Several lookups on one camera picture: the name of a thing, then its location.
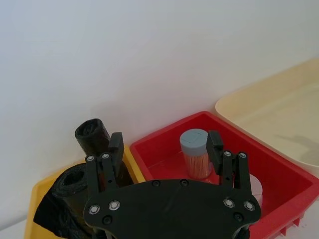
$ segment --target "beige bin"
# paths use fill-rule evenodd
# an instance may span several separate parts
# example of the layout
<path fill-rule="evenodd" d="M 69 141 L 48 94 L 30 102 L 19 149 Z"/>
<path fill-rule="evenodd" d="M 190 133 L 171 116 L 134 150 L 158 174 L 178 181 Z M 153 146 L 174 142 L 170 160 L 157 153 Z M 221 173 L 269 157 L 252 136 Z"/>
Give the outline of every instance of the beige bin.
<path fill-rule="evenodd" d="M 216 111 L 319 178 L 319 58 L 221 98 Z"/>

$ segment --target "black garbage bag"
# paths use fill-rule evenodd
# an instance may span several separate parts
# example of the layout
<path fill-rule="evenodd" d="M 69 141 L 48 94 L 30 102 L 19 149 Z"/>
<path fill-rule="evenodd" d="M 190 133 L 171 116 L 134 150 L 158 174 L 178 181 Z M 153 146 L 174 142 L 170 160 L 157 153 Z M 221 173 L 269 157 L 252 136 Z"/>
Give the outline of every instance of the black garbage bag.
<path fill-rule="evenodd" d="M 90 239 L 93 233 L 83 220 L 88 200 L 85 163 L 64 171 L 43 197 L 33 221 L 66 239 Z"/>
<path fill-rule="evenodd" d="M 87 156 L 99 157 L 102 153 L 108 151 L 110 136 L 100 119 L 90 119 L 81 124 L 75 130 L 75 138 Z M 116 183 L 119 187 L 133 184 L 124 162 L 121 163 Z"/>

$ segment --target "jar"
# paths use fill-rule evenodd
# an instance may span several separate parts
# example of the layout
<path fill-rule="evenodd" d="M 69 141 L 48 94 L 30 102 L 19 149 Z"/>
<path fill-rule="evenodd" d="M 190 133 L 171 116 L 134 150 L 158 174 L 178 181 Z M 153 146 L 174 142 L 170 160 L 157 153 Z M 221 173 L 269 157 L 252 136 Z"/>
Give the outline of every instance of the jar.
<path fill-rule="evenodd" d="M 193 179 L 205 179 L 212 172 L 206 150 L 207 136 L 206 131 L 194 128 L 184 132 L 179 139 L 188 175 Z"/>

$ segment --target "red plastic tray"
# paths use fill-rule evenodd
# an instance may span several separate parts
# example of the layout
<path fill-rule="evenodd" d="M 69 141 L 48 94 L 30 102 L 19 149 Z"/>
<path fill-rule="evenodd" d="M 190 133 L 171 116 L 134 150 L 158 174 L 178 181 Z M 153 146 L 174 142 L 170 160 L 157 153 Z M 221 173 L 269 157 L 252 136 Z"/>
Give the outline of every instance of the red plastic tray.
<path fill-rule="evenodd" d="M 189 178 L 180 149 L 180 135 L 191 128 L 217 130 L 225 149 L 249 154 L 251 174 L 263 186 L 262 218 L 250 228 L 251 239 L 269 239 L 299 225 L 319 195 L 319 179 L 266 148 L 209 112 L 199 112 L 160 129 L 131 145 L 146 180 Z M 212 175 L 209 182 L 216 182 Z"/>

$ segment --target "yellow bin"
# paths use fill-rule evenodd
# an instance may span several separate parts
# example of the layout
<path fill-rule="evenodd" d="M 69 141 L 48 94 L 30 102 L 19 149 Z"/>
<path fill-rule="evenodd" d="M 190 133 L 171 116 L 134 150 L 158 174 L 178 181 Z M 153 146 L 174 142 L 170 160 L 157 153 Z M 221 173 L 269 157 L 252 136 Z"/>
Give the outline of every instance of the yellow bin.
<path fill-rule="evenodd" d="M 128 168 L 128 171 L 134 183 L 145 182 L 145 179 L 127 146 L 125 146 L 124 148 L 123 161 Z M 46 179 L 38 182 L 33 187 L 29 212 L 25 226 L 24 239 L 59 239 L 59 237 L 55 236 L 52 232 L 34 223 L 33 217 L 44 195 L 52 187 L 57 177 L 65 170 L 66 168 L 53 174 L 50 177 L 47 177 Z"/>

